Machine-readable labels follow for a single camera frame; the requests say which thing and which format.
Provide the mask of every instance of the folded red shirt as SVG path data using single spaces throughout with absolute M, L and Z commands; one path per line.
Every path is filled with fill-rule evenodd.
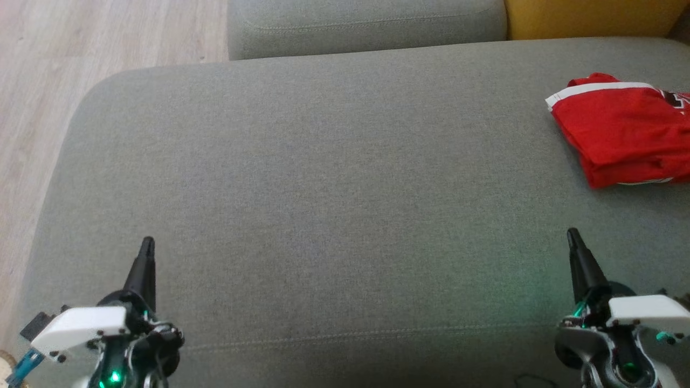
M 690 94 L 594 73 L 546 103 L 592 188 L 690 182 Z

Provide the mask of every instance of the yellow cushion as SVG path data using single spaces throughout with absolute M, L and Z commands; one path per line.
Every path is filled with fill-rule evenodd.
M 688 0 L 505 0 L 511 39 L 663 37 Z

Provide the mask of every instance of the wooden floor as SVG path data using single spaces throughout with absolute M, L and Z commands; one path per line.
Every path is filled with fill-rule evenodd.
M 227 0 L 0 0 L 0 349 L 72 113 L 122 70 L 228 60 Z

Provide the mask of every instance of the seam stitching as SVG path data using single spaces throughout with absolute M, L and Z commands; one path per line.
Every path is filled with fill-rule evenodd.
M 485 12 L 488 12 L 490 10 L 495 9 L 495 6 L 492 6 L 490 8 L 487 8 L 485 10 L 479 11 L 479 12 L 473 12 L 473 13 L 466 13 L 466 14 L 431 14 L 431 15 L 426 15 L 423 17 L 391 17 L 391 18 L 381 18 L 381 19 L 371 19 L 371 20 L 363 20 L 363 21 L 352 21 L 348 23 L 323 23 L 323 24 L 306 24 L 302 26 L 291 26 L 291 27 L 266 27 L 266 26 L 259 26 L 257 24 L 252 23 L 247 19 L 242 12 L 242 7 L 238 6 L 237 8 L 237 13 L 245 25 L 255 29 L 259 30 L 261 32 L 270 34 L 285 34 L 288 32 L 295 32 L 296 30 L 337 30 L 341 28 L 356 28 L 360 26 L 368 26 L 372 24 L 383 24 L 383 23 L 410 23 L 410 22 L 416 22 L 416 21 L 435 21 L 438 19 L 451 19 L 451 18 L 457 18 L 457 17 L 465 17 L 465 16 L 473 16 L 473 15 L 480 15 Z
M 184 353 L 223 353 L 249 350 L 288 349 L 312 345 L 328 345 L 345 342 L 383 341 L 401 338 L 424 336 L 450 335 L 460 336 L 464 332 L 476 329 L 492 329 L 492 333 L 506 333 L 519 329 L 534 327 L 550 327 L 551 324 L 477 324 L 473 326 L 422 327 L 418 329 L 390 329 L 374 331 L 354 331 L 352 333 L 326 334 L 323 336 L 309 336 L 297 338 L 278 338 L 274 340 L 250 340 L 236 342 L 221 342 L 217 344 L 182 347 Z M 91 358 L 72 357 L 72 362 L 90 362 Z

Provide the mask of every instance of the gray sofa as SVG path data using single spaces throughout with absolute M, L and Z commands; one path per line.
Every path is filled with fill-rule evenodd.
M 394 19 L 448 16 L 404 25 L 364 2 L 315 3 L 282 19 L 280 1 L 232 2 L 247 22 L 230 20 L 230 55 L 505 37 L 496 1 L 455 2 L 474 16 L 390 1 Z M 340 15 L 373 21 L 291 27 Z M 152 235 L 159 314 L 187 337 L 172 387 L 577 387 L 553 354 L 573 308 L 566 229 L 610 278 L 681 294 L 690 186 L 592 191 L 544 98 L 595 71 L 690 90 L 688 63 L 681 43 L 620 37 L 115 75 L 72 119 L 22 320 L 118 289 Z M 687 347 L 650 350 L 690 385 Z M 32 386 L 66 387 L 94 362 L 75 351 Z

